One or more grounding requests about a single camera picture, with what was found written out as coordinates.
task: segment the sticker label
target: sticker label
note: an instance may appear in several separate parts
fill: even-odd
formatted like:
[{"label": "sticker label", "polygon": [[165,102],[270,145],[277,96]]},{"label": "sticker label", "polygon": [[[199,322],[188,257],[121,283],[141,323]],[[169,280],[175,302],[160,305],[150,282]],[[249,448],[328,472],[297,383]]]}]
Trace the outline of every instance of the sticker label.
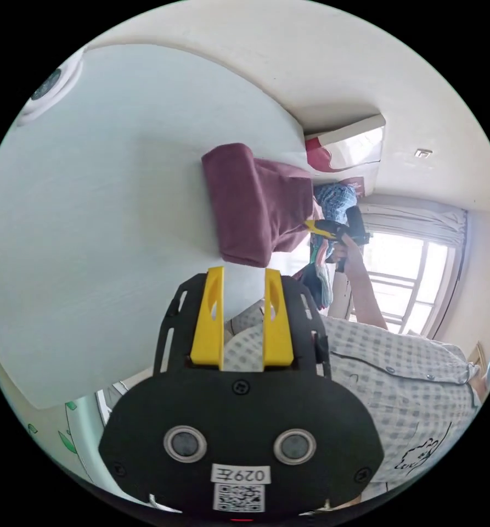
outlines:
[{"label": "sticker label", "polygon": [[224,512],[265,512],[265,486],[216,483],[213,508]]},{"label": "sticker label", "polygon": [[214,463],[210,481],[227,485],[269,485],[271,468],[269,466],[237,467]]}]

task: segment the qr code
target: qr code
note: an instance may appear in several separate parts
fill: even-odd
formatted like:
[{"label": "qr code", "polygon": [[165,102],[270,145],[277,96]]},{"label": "qr code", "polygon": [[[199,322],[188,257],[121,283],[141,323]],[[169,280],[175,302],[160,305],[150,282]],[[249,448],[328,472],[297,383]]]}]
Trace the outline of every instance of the qr code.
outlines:
[{"label": "qr code", "polygon": [[216,483],[213,507],[226,512],[265,512],[265,486]]}]

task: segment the hand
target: hand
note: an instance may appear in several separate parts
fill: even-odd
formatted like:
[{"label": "hand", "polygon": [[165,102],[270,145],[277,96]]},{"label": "hand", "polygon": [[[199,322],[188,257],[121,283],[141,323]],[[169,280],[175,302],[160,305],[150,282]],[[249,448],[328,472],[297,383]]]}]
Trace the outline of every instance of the hand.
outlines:
[{"label": "hand", "polygon": [[342,236],[342,242],[334,244],[334,250],[331,256],[333,262],[337,263],[342,258],[345,258],[343,271],[350,282],[366,277],[368,275],[367,269],[365,268],[364,257],[358,245],[346,234]]}]

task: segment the ceiling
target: ceiling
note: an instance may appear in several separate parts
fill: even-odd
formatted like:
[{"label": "ceiling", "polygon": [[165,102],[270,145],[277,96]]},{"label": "ceiling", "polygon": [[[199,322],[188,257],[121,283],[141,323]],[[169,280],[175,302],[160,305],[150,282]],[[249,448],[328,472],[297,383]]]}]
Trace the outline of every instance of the ceiling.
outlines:
[{"label": "ceiling", "polygon": [[[490,143],[473,114],[422,57],[362,19],[306,0],[187,0],[128,20],[91,47],[134,42],[228,67],[307,133],[380,112],[376,192],[490,212]],[[433,154],[416,158],[418,148]]]}]

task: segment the plaid shirt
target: plaid shirt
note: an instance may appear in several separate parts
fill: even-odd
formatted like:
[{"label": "plaid shirt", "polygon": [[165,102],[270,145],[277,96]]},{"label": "plaid shirt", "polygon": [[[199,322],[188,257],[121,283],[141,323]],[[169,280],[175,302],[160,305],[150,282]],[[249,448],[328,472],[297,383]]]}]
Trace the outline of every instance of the plaid shirt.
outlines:
[{"label": "plaid shirt", "polygon": [[[224,369],[262,371],[260,303],[232,320]],[[469,426],[480,402],[468,383],[479,369],[453,345],[323,317],[331,376],[370,412],[385,458],[367,500],[431,468]]]}]

